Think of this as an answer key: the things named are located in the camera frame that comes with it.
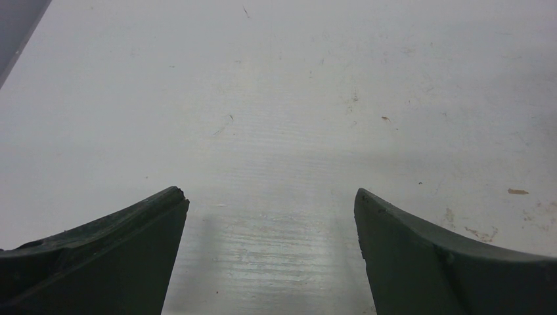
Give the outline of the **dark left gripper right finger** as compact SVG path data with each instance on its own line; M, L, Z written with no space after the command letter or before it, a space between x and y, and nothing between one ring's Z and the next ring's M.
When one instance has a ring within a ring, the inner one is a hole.
M489 245L364 188L354 215L379 314L555 314L556 259Z

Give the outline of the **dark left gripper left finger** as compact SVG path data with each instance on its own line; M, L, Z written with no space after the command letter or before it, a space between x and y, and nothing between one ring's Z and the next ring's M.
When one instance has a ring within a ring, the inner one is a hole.
M171 186L1 252L2 314L160 314L189 209Z

